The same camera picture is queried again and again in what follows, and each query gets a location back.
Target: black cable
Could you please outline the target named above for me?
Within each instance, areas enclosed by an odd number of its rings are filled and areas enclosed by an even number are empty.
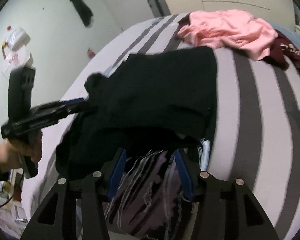
[[[4,207],[6,204],[8,204],[8,203],[10,202],[10,200],[12,200],[12,198],[13,198],[14,195],[16,194],[16,189],[18,188],[18,186],[20,186],[21,181],[23,180],[23,178],[24,178],[24,177],[23,177],[23,173],[22,173],[19,184],[18,184],[17,186],[14,187],[14,192],[13,192],[12,196],[11,196],[5,203],[1,204],[1,205],[0,205],[0,208]]]

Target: metal bolt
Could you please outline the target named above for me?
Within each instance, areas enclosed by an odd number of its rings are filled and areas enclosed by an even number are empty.
[[[94,173],[92,173],[92,176],[95,178],[99,178],[101,177],[102,173],[100,171],[95,171]]]
[[[207,173],[205,171],[200,172],[200,177],[206,179],[207,177],[209,177],[209,173]]]
[[[65,184],[67,182],[67,180],[65,178],[61,178],[58,180],[58,184],[62,185]]]
[[[242,186],[244,184],[243,179],[236,179],[235,182],[236,182],[236,184],[238,184],[240,186]]]

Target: hand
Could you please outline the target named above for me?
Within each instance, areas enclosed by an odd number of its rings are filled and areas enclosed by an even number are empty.
[[[18,153],[29,156],[34,163],[38,163],[42,157],[42,132],[36,132],[33,142],[29,145],[17,139],[5,139],[0,144],[0,171],[2,173],[21,168]]]

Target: striped bedsheet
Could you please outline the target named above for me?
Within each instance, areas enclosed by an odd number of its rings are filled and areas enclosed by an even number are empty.
[[[146,21],[120,34],[94,57],[62,99],[86,97],[86,78],[93,72],[113,73],[129,53],[190,48],[175,37],[177,22],[185,15]],[[208,172],[218,179],[242,178],[279,238],[291,240],[300,228],[300,77],[288,58],[290,67],[284,72],[228,48],[216,49],[215,56],[218,117]],[[57,179],[54,149],[72,120],[69,116],[43,130],[39,175],[24,182],[28,190],[22,193],[28,216]]]

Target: red object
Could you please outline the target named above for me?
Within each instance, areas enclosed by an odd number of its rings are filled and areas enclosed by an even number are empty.
[[[284,59],[285,55],[293,62],[300,73],[300,50],[285,35],[278,30],[276,32],[278,37],[274,40],[270,49],[270,55],[265,58],[265,61],[285,70],[289,67],[289,64]]]

